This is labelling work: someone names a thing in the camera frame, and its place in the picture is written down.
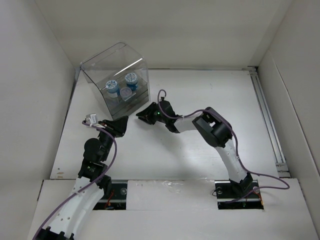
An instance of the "cable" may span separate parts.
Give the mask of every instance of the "cable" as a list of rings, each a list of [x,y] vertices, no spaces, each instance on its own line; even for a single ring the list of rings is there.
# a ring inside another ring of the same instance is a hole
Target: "cable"
[[[241,167],[248,173],[250,174],[253,174],[253,175],[257,175],[257,176],[264,176],[264,177],[268,177],[268,178],[272,178],[272,179],[276,179],[282,183],[284,183],[286,185],[286,187],[279,187],[279,186],[259,186],[258,188],[255,188],[254,190],[252,189],[251,191],[249,191],[247,194],[245,194],[244,196],[242,197],[239,197],[237,199],[234,199],[234,200],[231,200],[231,201],[226,201],[226,203],[235,203],[241,199],[244,199],[245,197],[249,196],[252,192],[258,190],[258,189],[280,189],[280,190],[287,190],[290,188],[289,184],[287,182],[285,182],[284,180],[282,180],[281,178],[279,177],[276,177],[276,176],[272,176],[272,175],[269,175],[269,174],[265,174],[265,173],[258,173],[258,172],[254,172],[254,171],[250,171],[248,170],[244,164],[242,163],[241,159],[240,159],[240,156],[239,156],[239,142],[238,142],[238,138],[237,138],[237,135],[236,133],[234,132],[234,130],[232,129],[231,125],[229,124],[229,122],[223,117],[221,116],[219,113],[217,113],[215,110],[213,111],[210,111],[210,110],[206,110],[206,109],[199,109],[199,110],[196,110],[194,111],[193,113],[190,113],[188,115],[185,115],[185,116],[177,116],[177,117],[172,117],[172,116],[169,116],[167,115],[163,109],[161,108],[160,106],[160,93],[161,92],[164,92],[164,97],[167,96],[167,92],[164,90],[164,89],[160,89],[159,92],[158,92],[158,96],[157,96],[157,104],[158,104],[158,107],[159,107],[159,110],[161,111],[161,113],[166,116],[167,118],[169,119],[173,119],[173,120],[177,120],[177,119],[181,119],[181,118],[189,118],[191,117],[192,115],[196,114],[196,113],[199,113],[199,112],[204,112],[204,113],[208,113],[208,114],[211,114],[212,116],[214,116],[215,118],[217,118],[218,120],[220,120],[223,124],[225,124],[227,126],[227,128],[230,130],[231,134],[233,135],[234,137],[234,141],[235,141],[235,154],[236,154],[236,157],[241,165]]]
[[[115,190],[112,190],[112,192],[111,192],[111,194],[110,194],[110,196],[109,196],[109,198],[108,198],[108,201],[105,203],[105,205],[104,205],[104,209],[106,209],[107,208],[107,206],[108,206],[108,204],[109,204],[109,201],[110,201],[110,199],[114,196],[114,194],[115,194]]]
[[[107,134],[113,141],[114,143],[114,155],[113,155],[113,158],[110,162],[110,165],[105,169],[105,171],[103,171],[101,173],[101,175],[99,175],[95,180],[93,180],[92,182],[90,182],[89,184],[87,184],[86,186],[84,186],[83,188],[81,188],[78,193],[82,192],[83,190],[87,189],[88,187],[90,187],[92,184],[95,184],[98,180],[100,180],[105,174],[106,172],[111,168],[111,166],[114,164],[115,162],[115,159],[116,159],[116,155],[117,155],[117,149],[118,149],[118,146],[117,146],[117,142],[115,140],[115,138],[109,133],[107,132],[106,130],[104,130],[103,128],[101,127],[97,127],[95,125],[92,125],[92,124],[88,124],[86,123],[85,121],[82,122],[83,125],[86,125],[88,127],[92,127],[94,129],[97,129],[98,131],[100,132],[103,132],[105,134]],[[43,221],[43,223],[40,225],[40,227],[38,228],[38,230],[36,231],[35,235],[33,236],[32,240],[36,240],[36,237],[38,236],[38,234],[40,233],[41,229],[44,227],[44,225],[53,217],[53,215],[64,205],[66,204],[70,199],[72,199],[74,196],[76,196],[77,193],[73,193],[71,196],[69,196],[66,200],[64,200],[59,206],[56,207],[55,210],[53,210],[53,212]]]

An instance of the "transparent acrylic cover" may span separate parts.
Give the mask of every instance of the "transparent acrylic cover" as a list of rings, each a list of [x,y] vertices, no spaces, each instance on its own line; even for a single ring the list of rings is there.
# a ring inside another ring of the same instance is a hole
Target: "transparent acrylic cover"
[[[126,43],[90,57],[80,68],[113,119],[131,114],[149,100],[147,62]]]

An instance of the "white table surface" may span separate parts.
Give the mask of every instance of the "white table surface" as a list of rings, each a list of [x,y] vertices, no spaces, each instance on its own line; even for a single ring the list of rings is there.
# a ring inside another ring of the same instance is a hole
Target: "white table surface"
[[[298,181],[286,181],[289,190],[261,192],[264,210],[218,210],[209,180],[130,181],[128,209],[92,211],[77,240],[317,240]],[[44,182],[28,240],[74,183]],[[263,177],[259,184],[279,186]]]
[[[42,180],[1,182],[0,239],[26,240]]]
[[[167,91],[177,114],[213,107],[232,125],[239,153],[252,171],[277,176],[275,156],[247,71],[150,70],[151,101],[160,89]],[[146,108],[146,103],[137,112]],[[83,74],[65,122],[51,179],[75,179],[83,160],[84,144],[98,132],[81,124],[87,114],[106,115],[97,104]],[[226,168],[197,131],[169,132],[164,125],[148,125],[129,116],[125,136],[117,139],[118,154],[108,175],[114,180],[228,179]],[[113,155],[111,150],[108,160]]]

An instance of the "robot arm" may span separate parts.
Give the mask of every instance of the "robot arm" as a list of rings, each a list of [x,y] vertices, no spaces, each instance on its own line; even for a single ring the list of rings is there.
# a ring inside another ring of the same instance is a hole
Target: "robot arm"
[[[99,122],[114,138],[124,136],[127,123],[128,116],[114,121]],[[102,131],[98,138],[90,138],[85,142],[81,169],[69,197],[76,195],[63,205],[46,229],[40,230],[36,240],[76,240],[79,238],[79,232],[95,205],[103,196],[108,197],[111,194],[111,177],[104,175],[100,180],[96,181],[96,179],[108,167],[103,162],[107,160],[112,145],[113,139]],[[96,181],[94,184],[81,191],[94,181]]]
[[[163,97],[159,104],[162,111],[171,118],[165,116],[155,102],[145,110],[137,113],[136,116],[150,125],[154,125],[156,122],[164,123],[172,133],[198,131],[206,143],[214,147],[219,153],[228,171],[231,188],[234,193],[241,197],[251,190],[252,176],[242,168],[236,155],[232,133],[223,122],[208,112],[198,112],[191,117],[176,115],[170,103],[164,100]],[[207,107],[206,110],[218,114],[211,107]]]

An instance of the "bolt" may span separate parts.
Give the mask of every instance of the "bolt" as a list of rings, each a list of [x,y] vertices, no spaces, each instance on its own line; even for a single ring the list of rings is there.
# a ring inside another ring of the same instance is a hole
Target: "bolt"
[[[127,194],[127,189],[126,188],[121,188],[120,193],[121,193],[121,195],[126,195]]]
[[[254,186],[252,188],[252,190],[256,193],[256,194],[259,194],[260,193],[260,189],[257,187],[257,186]]]
[[[221,195],[222,194],[222,187],[218,186],[215,191],[216,191],[216,194]]]

